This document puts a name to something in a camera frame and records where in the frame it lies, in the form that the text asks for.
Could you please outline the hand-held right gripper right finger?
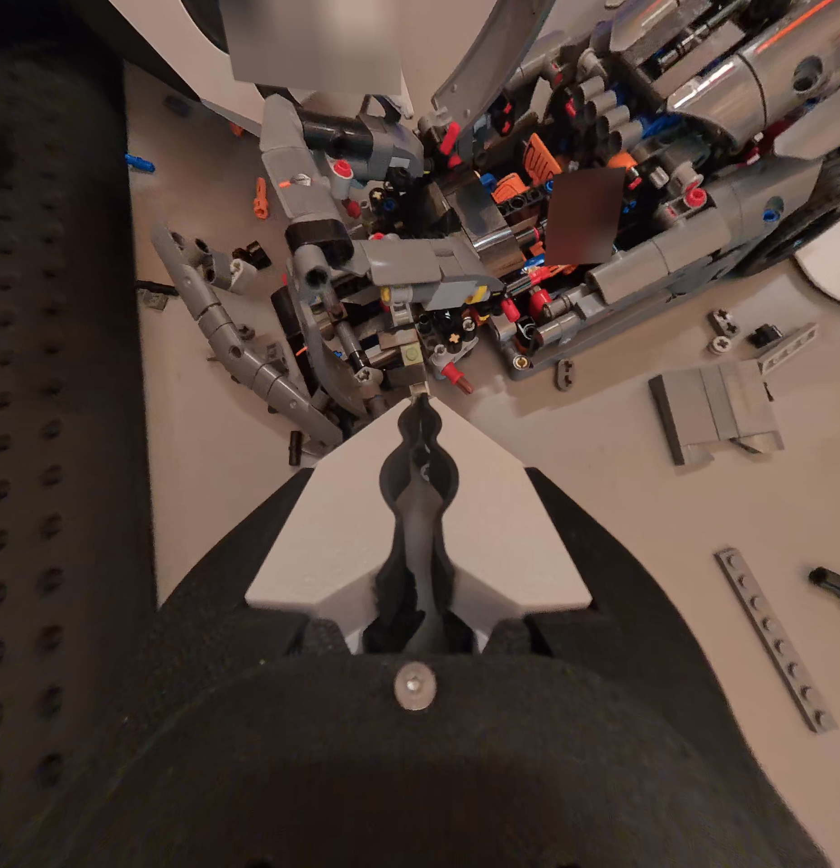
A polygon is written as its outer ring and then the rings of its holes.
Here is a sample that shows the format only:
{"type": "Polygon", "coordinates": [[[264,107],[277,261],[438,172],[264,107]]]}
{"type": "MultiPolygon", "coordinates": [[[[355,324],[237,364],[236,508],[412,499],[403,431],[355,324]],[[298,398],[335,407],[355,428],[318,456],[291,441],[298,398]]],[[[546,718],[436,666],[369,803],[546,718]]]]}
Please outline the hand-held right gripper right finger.
{"type": "Polygon", "coordinates": [[[450,609],[483,647],[501,621],[587,609],[591,593],[522,461],[433,397],[458,485],[442,517],[450,609]]]}

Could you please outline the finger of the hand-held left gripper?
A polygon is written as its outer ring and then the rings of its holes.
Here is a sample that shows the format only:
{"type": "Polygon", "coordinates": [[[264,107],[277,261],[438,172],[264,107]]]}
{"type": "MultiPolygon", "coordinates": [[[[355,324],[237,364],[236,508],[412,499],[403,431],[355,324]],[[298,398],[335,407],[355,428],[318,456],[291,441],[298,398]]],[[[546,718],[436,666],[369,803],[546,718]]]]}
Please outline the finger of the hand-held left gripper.
{"type": "Polygon", "coordinates": [[[261,124],[261,93],[235,79],[219,1],[112,1],[201,103],[238,126],[261,124]]]}

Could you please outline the grey lego tile panel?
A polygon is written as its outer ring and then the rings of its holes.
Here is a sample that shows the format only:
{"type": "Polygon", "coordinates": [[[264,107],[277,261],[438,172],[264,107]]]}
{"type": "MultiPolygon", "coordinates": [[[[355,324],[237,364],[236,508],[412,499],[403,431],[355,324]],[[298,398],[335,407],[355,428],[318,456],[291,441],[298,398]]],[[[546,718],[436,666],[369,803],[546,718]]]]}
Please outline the grey lego tile panel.
{"type": "Polygon", "coordinates": [[[752,455],[784,450],[773,403],[757,361],[728,361],[655,375],[648,382],[672,461],[713,460],[731,442],[752,455]]]}

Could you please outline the long thin grey studded plate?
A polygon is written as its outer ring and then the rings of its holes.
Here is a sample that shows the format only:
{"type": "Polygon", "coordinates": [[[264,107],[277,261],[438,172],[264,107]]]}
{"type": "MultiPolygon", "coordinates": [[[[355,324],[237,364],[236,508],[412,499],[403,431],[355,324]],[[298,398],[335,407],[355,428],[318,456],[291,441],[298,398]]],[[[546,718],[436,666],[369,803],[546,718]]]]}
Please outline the long thin grey studded plate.
{"type": "Polygon", "coordinates": [[[721,548],[714,558],[807,727],[816,734],[836,731],[834,715],[741,552],[721,548]]]}

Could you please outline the grey lego panel strip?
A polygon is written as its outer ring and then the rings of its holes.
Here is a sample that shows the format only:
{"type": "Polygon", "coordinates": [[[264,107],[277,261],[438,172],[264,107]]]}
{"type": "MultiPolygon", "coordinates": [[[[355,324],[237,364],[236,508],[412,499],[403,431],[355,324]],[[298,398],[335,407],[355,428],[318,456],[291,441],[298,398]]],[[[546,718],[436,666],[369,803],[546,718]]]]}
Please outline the grey lego panel strip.
{"type": "Polygon", "coordinates": [[[291,381],[287,367],[268,361],[243,339],[216,293],[218,288],[242,288],[256,274],[253,266],[213,251],[201,240],[188,241],[164,224],[156,224],[151,237],[178,296],[230,376],[313,440],[329,447],[341,444],[338,424],[291,381]]]}

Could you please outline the grey lego car model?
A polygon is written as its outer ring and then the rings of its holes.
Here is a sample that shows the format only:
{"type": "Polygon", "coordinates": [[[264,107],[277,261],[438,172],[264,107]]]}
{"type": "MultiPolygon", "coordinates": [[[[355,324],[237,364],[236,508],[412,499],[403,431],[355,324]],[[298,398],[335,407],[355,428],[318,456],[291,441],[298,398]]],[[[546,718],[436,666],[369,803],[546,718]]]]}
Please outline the grey lego car model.
{"type": "Polygon", "coordinates": [[[496,2],[414,132],[390,99],[353,118],[264,98],[288,220],[287,308],[314,413],[458,365],[485,323],[510,376],[606,340],[840,220],[839,2],[496,2]]]}

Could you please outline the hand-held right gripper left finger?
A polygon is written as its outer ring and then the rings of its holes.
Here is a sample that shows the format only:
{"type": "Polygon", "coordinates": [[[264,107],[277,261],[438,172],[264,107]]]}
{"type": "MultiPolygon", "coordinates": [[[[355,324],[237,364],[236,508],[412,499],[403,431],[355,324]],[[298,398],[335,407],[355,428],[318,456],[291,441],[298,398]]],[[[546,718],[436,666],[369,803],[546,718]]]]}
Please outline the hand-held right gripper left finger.
{"type": "Polygon", "coordinates": [[[320,459],[245,592],[249,607],[301,613],[338,625],[349,650],[377,617],[375,579],[395,539],[398,501],[411,482],[400,447],[405,398],[320,459]]]}

